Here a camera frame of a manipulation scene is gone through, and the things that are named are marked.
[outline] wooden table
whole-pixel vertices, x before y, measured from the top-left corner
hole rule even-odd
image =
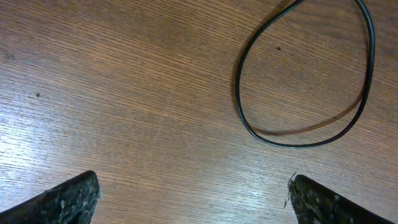
[[[294,150],[255,140],[233,100],[245,43],[289,1],[2,1],[0,211],[94,170],[93,223],[296,223],[283,206],[297,171],[398,222],[398,1],[365,2],[364,113],[337,142]],[[306,0],[272,25],[243,70],[249,122],[290,143],[342,130],[365,34],[349,0]]]

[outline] wire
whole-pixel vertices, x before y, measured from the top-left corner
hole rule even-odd
[[[331,143],[333,141],[336,141],[337,139],[343,137],[357,122],[359,117],[361,116],[363,109],[365,108],[366,100],[368,99],[369,96],[369,91],[371,88],[371,82],[372,82],[372,75],[373,75],[373,65],[374,65],[374,52],[375,52],[375,38],[374,38],[374,27],[371,19],[371,15],[368,11],[368,9],[365,6],[365,3],[363,3],[363,0],[355,0],[358,7],[360,8],[365,21],[366,21],[366,26],[368,27],[368,35],[369,35],[369,46],[368,46],[368,59],[367,59],[367,65],[366,65],[366,76],[365,76],[365,81],[363,85],[363,95],[362,95],[362,100],[361,103],[359,104],[358,110],[353,117],[353,119],[349,122],[349,124],[342,130],[340,133],[337,135],[320,141],[316,143],[310,143],[310,144],[283,144],[279,142],[274,142],[271,140],[268,140],[264,137],[261,137],[256,133],[252,127],[250,127],[248,121],[244,117],[243,114],[243,109],[242,109],[242,104],[241,104],[241,97],[239,93],[239,85],[240,85],[240,80],[241,80],[241,74],[242,74],[242,69],[244,65],[244,60],[248,56],[248,53],[250,51],[250,48],[254,44],[254,42],[257,40],[257,38],[262,34],[264,30],[266,30],[271,24],[273,24],[275,21],[280,19],[282,16],[290,12],[292,9],[294,9],[296,6],[298,6],[300,3],[302,3],[304,0],[296,0],[293,2],[291,5],[287,6],[285,9],[280,11],[277,15],[272,17],[270,20],[268,20],[264,25],[262,25],[259,30],[253,35],[253,37],[250,39],[248,42],[246,48],[244,49],[244,52],[242,53],[241,59],[239,61],[238,65],[238,71],[236,72],[236,78],[235,78],[235,100],[236,100],[236,106],[238,107],[238,113],[239,116],[242,119],[243,125],[246,127],[246,129],[250,132],[252,136],[254,136],[256,139],[270,144],[271,146],[279,146],[279,147],[289,147],[289,148],[296,148],[296,149],[302,149],[302,148],[308,148],[308,147],[315,147],[315,146],[321,146],[324,144]]]

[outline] wooden surface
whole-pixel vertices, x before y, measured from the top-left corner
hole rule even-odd
[[[91,169],[93,223],[296,223],[297,171],[398,222],[398,2],[365,2],[368,104],[342,139],[299,151],[255,140],[233,102],[243,46],[288,1],[1,1],[0,211]],[[306,0],[266,30],[241,80],[250,123],[289,143],[342,130],[365,28],[354,1]]]

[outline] cord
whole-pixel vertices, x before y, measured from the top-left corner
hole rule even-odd
[[[241,73],[242,73],[242,68],[244,65],[244,60],[248,56],[248,53],[250,51],[250,48],[254,44],[254,42],[257,40],[257,38],[262,34],[264,30],[266,30],[271,24],[273,24],[275,21],[280,19],[282,16],[290,12],[292,9],[294,9],[296,6],[298,6],[300,3],[302,3],[304,0],[296,0],[293,2],[291,5],[287,6],[285,9],[280,11],[277,15],[272,17],[270,20],[268,20],[264,25],[262,25],[259,30],[253,35],[253,37],[250,39],[248,42],[246,48],[244,49],[244,52],[242,53],[241,59],[239,61],[238,65],[238,71],[236,72],[236,78],[235,78],[235,100],[236,100],[236,106],[238,107],[238,113],[239,116],[242,119],[243,125],[246,127],[246,129],[250,132],[252,136],[254,136],[256,139],[260,140],[261,142],[270,144],[271,146],[279,146],[279,147],[289,147],[289,148],[295,148],[295,149],[302,149],[302,148],[308,148],[308,147],[315,147],[315,146],[321,146],[324,144],[331,143],[333,141],[336,141],[337,139],[343,137],[357,122],[359,117],[361,116],[363,109],[365,108],[366,100],[368,99],[369,96],[369,91],[371,88],[371,82],[372,82],[372,75],[373,75],[373,65],[374,65],[374,52],[375,52],[375,38],[374,38],[374,27],[371,19],[371,15],[368,11],[368,9],[365,6],[365,3],[363,3],[363,0],[355,0],[358,7],[360,8],[365,21],[366,21],[366,26],[368,27],[368,35],[369,35],[369,46],[368,46],[368,59],[367,59],[367,65],[366,65],[366,76],[365,76],[365,81],[363,85],[363,95],[362,95],[362,100],[361,103],[359,104],[359,108],[353,117],[353,119],[349,122],[349,124],[342,130],[340,133],[337,135],[320,141],[316,143],[310,143],[310,144],[283,144],[279,142],[274,142],[271,140],[268,140],[264,137],[261,137],[256,133],[252,127],[250,127],[248,121],[246,120],[244,114],[243,114],[243,109],[242,109],[242,104],[241,104],[241,97],[239,93],[239,85],[240,85],[240,80],[241,80]]]

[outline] wood grain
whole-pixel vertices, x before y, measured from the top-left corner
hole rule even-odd
[[[365,111],[299,151],[252,138],[232,97],[246,41],[288,1],[0,2],[0,211],[91,169],[93,223],[296,223],[297,171],[398,222],[398,2],[365,2]],[[365,28],[354,1],[307,0],[267,29],[241,80],[250,123],[291,143],[342,130],[356,108],[324,121],[361,92]]]

